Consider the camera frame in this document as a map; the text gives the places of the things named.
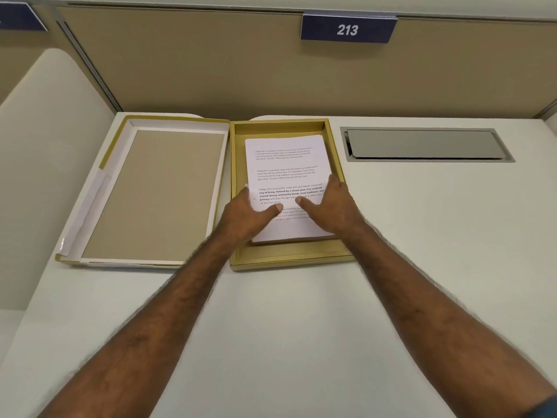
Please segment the person's left hand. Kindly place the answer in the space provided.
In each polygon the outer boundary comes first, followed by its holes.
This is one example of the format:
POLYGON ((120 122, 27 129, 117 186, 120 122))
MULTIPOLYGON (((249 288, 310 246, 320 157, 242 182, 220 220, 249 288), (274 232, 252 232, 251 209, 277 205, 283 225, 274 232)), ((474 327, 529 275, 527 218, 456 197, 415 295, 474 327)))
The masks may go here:
POLYGON ((225 252, 232 254, 268 226, 260 223, 260 212, 252 208, 248 187, 244 187, 231 199, 213 232, 225 252))

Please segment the person's right hand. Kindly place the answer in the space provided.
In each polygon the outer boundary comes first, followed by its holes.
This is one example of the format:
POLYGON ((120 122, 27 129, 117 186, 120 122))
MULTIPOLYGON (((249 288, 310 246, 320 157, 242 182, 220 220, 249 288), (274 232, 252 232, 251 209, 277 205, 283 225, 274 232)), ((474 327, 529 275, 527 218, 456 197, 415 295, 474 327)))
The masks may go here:
POLYGON ((342 241, 348 240, 369 226, 360 213, 347 185, 333 174, 329 175, 319 204, 323 206, 323 213, 309 217, 323 231, 332 233, 342 241))

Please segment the stack of printed paper sheets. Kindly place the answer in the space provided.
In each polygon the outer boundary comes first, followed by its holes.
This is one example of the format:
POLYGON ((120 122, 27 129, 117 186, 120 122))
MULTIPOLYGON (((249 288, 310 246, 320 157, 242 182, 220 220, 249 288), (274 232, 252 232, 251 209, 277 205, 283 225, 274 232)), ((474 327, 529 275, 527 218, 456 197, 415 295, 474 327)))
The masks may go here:
POLYGON ((331 239, 296 203, 304 197, 320 204, 331 175, 323 135, 249 138, 245 141, 247 187, 254 210, 282 204, 282 211, 253 244, 331 239))

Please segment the person's left forearm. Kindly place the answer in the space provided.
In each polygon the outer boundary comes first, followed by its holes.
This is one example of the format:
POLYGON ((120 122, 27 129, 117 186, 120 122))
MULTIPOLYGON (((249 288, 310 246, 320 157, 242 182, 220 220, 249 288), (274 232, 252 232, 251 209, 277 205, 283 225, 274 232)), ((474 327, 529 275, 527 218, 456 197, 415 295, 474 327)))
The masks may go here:
POLYGON ((219 273, 242 244, 233 233, 214 231, 37 418, 149 418, 219 273))

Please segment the person's right forearm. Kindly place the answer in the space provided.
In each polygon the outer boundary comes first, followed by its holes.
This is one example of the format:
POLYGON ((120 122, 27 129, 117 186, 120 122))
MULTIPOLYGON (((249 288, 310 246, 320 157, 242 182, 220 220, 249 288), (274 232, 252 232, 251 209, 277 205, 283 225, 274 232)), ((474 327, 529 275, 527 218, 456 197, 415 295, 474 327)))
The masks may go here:
POLYGON ((414 362, 456 418, 526 418, 557 388, 366 227, 343 241, 414 362))

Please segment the gold cardboard box tray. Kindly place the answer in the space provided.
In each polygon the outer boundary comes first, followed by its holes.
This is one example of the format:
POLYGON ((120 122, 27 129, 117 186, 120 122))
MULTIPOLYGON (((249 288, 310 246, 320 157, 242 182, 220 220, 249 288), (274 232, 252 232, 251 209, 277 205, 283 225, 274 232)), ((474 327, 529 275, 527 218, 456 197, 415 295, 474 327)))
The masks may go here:
MULTIPOLYGON (((320 135, 324 141, 331 174, 345 182, 337 145, 328 119, 231 121, 231 197, 248 183, 245 143, 249 139, 286 139, 320 135)), ((231 259, 234 271, 262 270, 293 266, 335 264, 354 257, 337 238, 249 242, 237 249, 231 259)))

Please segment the gold cardboard box lid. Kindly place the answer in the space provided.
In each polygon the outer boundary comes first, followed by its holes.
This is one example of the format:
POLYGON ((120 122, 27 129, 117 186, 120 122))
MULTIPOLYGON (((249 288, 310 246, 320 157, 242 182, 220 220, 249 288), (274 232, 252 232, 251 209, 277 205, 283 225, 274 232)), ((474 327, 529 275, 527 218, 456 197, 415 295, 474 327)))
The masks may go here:
POLYGON ((55 261, 180 267, 213 230, 230 126, 187 114, 117 113, 55 261))

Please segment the beige cubicle partition panel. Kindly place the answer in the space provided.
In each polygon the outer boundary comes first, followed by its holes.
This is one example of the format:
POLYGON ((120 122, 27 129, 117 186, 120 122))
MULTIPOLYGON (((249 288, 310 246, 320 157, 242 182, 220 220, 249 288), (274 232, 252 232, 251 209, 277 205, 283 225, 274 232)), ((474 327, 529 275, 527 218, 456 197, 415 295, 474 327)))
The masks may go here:
POLYGON ((379 44, 302 41, 296 11, 31 6, 50 32, 7 32, 0 46, 57 47, 85 67, 56 22, 65 20, 128 112, 243 120, 531 119, 557 111, 557 20, 404 15, 379 44))

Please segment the blue desk number sign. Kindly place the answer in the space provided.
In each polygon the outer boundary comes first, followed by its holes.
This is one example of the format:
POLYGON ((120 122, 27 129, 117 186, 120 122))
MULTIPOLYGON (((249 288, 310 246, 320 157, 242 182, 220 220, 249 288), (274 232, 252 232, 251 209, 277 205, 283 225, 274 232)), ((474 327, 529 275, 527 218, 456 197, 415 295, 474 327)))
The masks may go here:
POLYGON ((32 6, 21 1, 0 1, 0 30, 48 32, 32 6))
POLYGON ((307 10, 302 16, 300 39, 386 44, 397 23, 398 17, 390 13, 307 10))

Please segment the white side divider panel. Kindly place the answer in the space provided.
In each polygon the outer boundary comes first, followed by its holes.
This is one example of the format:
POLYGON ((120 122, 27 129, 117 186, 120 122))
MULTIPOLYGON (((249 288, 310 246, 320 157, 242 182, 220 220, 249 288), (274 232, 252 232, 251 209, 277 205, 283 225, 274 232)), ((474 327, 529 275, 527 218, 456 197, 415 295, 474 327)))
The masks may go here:
POLYGON ((0 310, 25 310, 115 112, 48 48, 0 105, 0 310))

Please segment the blue shirt sleeve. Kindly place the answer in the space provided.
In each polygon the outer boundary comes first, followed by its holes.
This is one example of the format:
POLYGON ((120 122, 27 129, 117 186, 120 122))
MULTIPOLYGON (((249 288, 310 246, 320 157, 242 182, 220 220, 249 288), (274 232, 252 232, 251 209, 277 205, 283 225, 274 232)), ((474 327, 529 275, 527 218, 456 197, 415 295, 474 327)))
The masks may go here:
POLYGON ((526 418, 557 418, 557 395, 534 407, 526 418))

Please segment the grey metal partition post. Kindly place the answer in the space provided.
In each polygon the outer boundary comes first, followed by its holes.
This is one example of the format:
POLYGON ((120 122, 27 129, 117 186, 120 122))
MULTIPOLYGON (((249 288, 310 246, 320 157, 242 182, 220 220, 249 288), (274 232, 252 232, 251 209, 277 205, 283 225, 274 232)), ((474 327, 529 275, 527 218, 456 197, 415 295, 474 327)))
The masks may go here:
POLYGON ((56 22, 59 25, 59 27, 61 28, 62 32, 65 34, 66 38, 68 39, 68 41, 70 42, 70 44, 72 45, 74 50, 76 51, 76 53, 78 54, 78 56, 80 57, 81 61, 84 63, 87 70, 90 72, 90 74, 93 77, 95 83, 97 83, 97 85, 101 89, 101 92, 108 99, 109 104, 113 107, 113 109, 116 112, 123 112, 123 109, 122 109, 121 105, 118 103, 117 99, 115 98, 115 96, 113 95, 111 90, 109 89, 108 85, 105 83, 105 81, 101 77, 101 74, 99 73, 99 71, 95 67, 95 65, 92 62, 92 60, 90 59, 90 57, 87 55, 85 49, 82 47, 81 43, 78 41, 78 39, 74 35, 73 31, 71 30, 71 28, 69 27, 67 22, 65 20, 59 19, 59 18, 56 19, 56 22))

